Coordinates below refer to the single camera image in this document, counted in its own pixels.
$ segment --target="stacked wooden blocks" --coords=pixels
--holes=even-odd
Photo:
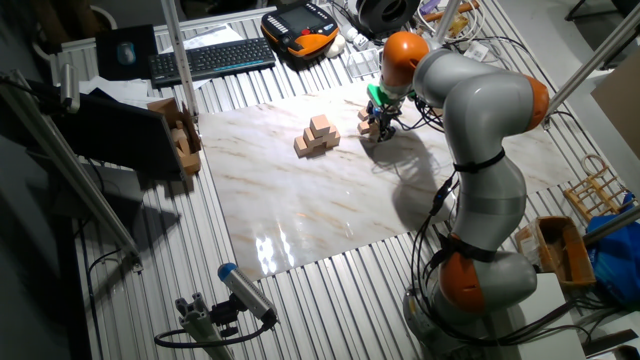
[[[358,111],[358,119],[360,119],[360,123],[358,124],[358,134],[366,135],[366,134],[375,134],[378,129],[378,123],[373,122],[369,124],[369,113],[367,109],[362,109]]]
[[[178,151],[178,156],[180,156],[182,167],[187,174],[195,174],[198,172],[200,170],[200,158],[198,157],[198,153],[192,152],[189,146],[189,140],[182,121],[176,121],[176,127],[171,129],[171,138],[173,138],[173,142],[176,144],[176,150]]]
[[[304,129],[302,136],[298,136],[293,148],[298,157],[311,154],[317,149],[331,149],[340,144],[340,133],[338,129],[329,122],[325,115],[318,115],[311,118],[309,127]]]

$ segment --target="wooden block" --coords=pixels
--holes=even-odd
[[[370,131],[371,127],[369,126],[368,122],[362,121],[360,124],[358,124],[358,133],[360,135],[368,134]]]
[[[335,125],[331,125],[329,133],[322,137],[322,142],[326,144],[328,141],[335,139],[336,135],[338,135],[338,128]]]
[[[307,143],[304,142],[304,139],[302,136],[298,136],[294,140],[293,148],[296,150],[296,154],[298,154],[298,157],[309,155],[309,153],[313,151],[313,148],[308,147]]]
[[[182,152],[185,155],[191,154],[191,148],[189,147],[189,142],[187,141],[187,138],[178,140],[178,147],[180,147],[180,150],[182,150]]]
[[[302,135],[302,138],[304,139],[304,142],[307,144],[308,148],[313,149],[316,146],[322,145],[323,141],[323,137],[318,137],[316,138],[315,136],[313,136],[313,132],[311,131],[310,128],[305,128],[304,129],[304,135]]]
[[[180,141],[180,139],[187,139],[187,134],[184,132],[183,129],[171,129],[171,138],[173,139],[173,142],[176,143],[176,145],[178,144],[178,141]]]
[[[336,130],[336,135],[333,139],[330,139],[329,141],[327,141],[324,146],[326,146],[327,149],[331,149],[332,147],[338,146],[340,145],[340,133],[338,132],[338,130]]]
[[[182,162],[182,167],[187,175],[193,175],[200,171],[200,157],[197,153],[187,155],[180,159],[180,161]]]
[[[360,111],[358,111],[358,119],[360,119],[361,121],[369,119],[369,113],[367,112],[367,109],[361,109]]]
[[[322,137],[327,135],[331,129],[331,123],[325,115],[318,115],[311,118],[309,124],[313,137]]]

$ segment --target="black cable tie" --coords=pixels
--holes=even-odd
[[[457,172],[467,172],[467,173],[475,174],[484,168],[488,168],[489,166],[496,164],[498,161],[502,160],[504,156],[505,156],[505,152],[504,152],[504,148],[502,148],[502,150],[500,150],[498,155],[492,157],[487,161],[481,162],[479,164],[476,164],[474,162],[470,162],[463,165],[453,164],[453,168]]]

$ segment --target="blue cloth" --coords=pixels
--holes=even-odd
[[[616,216],[594,217],[587,232]],[[588,253],[598,284],[621,304],[633,308],[640,305],[640,225],[634,222],[607,235]]]

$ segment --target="metal pole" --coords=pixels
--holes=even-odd
[[[447,35],[447,31],[449,31],[451,23],[453,23],[453,19],[456,17],[460,2],[460,0],[449,0],[447,3],[447,7],[444,9],[444,14],[442,15],[442,19],[440,19],[440,24],[438,24],[436,34],[434,35],[434,39],[438,44],[444,44],[444,37]]]
[[[605,236],[614,233],[623,227],[631,224],[632,222],[640,219],[640,206],[635,206],[633,209],[623,212],[615,218],[609,220],[599,228],[587,233],[582,239],[585,245],[592,244]]]
[[[24,87],[29,87],[27,81],[17,71],[11,73],[11,80]],[[136,257],[139,256],[135,241],[93,183],[89,174],[84,171],[53,120],[40,113],[32,95],[9,85],[2,85],[0,86],[0,96],[5,99],[38,144],[51,157],[58,170],[89,207],[93,216],[111,230],[114,240],[122,250]]]
[[[640,4],[631,11],[631,13],[624,18],[622,23],[613,30],[611,35],[596,49],[593,57],[589,59],[584,65],[578,69],[578,71],[571,76],[571,78],[558,90],[551,101],[549,102],[549,110],[547,115],[556,111],[560,104],[562,104],[573,91],[582,84],[582,82],[595,70],[600,63],[604,60],[609,53],[611,53],[617,45],[619,45],[625,36],[628,36],[631,30],[640,23]]]
[[[187,52],[184,50],[182,43],[182,33],[180,32],[180,22],[178,21],[178,12],[173,0],[160,0],[164,18],[167,20],[167,29],[169,37],[173,45],[173,53],[176,56],[176,65],[182,80],[182,87],[187,97],[187,108],[191,116],[198,116],[198,104],[196,103],[196,92],[193,90],[193,80],[191,80],[191,71],[189,70],[189,61],[187,60]]]

